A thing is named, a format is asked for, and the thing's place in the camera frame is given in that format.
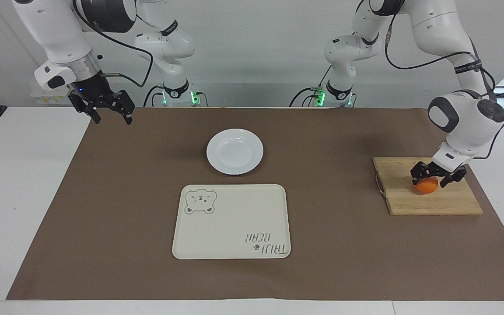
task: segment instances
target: orange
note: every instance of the orange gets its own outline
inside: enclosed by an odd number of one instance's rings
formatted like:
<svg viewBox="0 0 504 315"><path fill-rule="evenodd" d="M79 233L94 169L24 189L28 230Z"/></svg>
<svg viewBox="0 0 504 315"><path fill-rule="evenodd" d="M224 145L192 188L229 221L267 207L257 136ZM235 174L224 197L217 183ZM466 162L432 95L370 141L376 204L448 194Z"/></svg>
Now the orange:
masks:
<svg viewBox="0 0 504 315"><path fill-rule="evenodd" d="M420 193L432 193L437 190L438 179L435 176L423 178L414 187Z"/></svg>

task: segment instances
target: metal handle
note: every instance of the metal handle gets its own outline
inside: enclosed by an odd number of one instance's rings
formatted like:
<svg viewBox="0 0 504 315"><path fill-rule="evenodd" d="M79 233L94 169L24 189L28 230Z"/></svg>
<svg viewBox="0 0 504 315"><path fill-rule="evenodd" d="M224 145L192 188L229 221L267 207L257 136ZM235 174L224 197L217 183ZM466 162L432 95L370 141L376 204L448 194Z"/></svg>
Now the metal handle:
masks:
<svg viewBox="0 0 504 315"><path fill-rule="evenodd" d="M388 196L386 195L386 193L384 192L384 188L381 188L381 183L380 183L380 178L378 178L378 171L376 171L376 176L374 176L374 180L376 181L376 187L378 188L378 191L380 191L380 195L382 195L382 197L384 197L384 199L388 199Z"/></svg>

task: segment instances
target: white table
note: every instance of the white table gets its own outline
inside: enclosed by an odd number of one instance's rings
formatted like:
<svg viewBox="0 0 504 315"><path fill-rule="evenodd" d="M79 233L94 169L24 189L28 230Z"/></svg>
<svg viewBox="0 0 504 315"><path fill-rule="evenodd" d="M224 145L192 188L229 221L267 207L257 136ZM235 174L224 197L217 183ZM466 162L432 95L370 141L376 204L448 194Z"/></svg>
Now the white table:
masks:
<svg viewBox="0 0 504 315"><path fill-rule="evenodd" d="M16 107L0 118L1 314L504 315L504 301L4 301L88 123L71 108ZM470 165L504 224L504 130L492 156Z"/></svg>

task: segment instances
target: wooden cutting board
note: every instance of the wooden cutting board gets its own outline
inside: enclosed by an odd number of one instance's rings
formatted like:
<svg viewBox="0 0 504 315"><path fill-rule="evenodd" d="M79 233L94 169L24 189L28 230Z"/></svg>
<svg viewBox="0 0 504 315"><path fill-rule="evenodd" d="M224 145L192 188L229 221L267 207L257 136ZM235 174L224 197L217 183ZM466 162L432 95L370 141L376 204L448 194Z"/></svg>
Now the wooden cutting board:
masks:
<svg viewBox="0 0 504 315"><path fill-rule="evenodd" d="M466 179L452 182L428 195L413 187L410 170L430 157L375 157L380 189L391 215L480 215L483 213Z"/></svg>

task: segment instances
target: white plate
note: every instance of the white plate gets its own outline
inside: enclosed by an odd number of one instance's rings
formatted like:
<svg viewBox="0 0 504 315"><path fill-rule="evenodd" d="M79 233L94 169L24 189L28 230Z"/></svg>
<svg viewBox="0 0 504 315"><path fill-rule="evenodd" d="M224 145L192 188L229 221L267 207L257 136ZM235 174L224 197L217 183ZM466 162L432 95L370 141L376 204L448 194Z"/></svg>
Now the white plate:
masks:
<svg viewBox="0 0 504 315"><path fill-rule="evenodd" d="M284 259L291 252L280 185L182 189L172 254L177 259Z"/></svg>
<svg viewBox="0 0 504 315"><path fill-rule="evenodd" d="M221 131L207 145L211 166L228 175L248 173L260 164L262 156L264 146L260 138L244 129Z"/></svg>

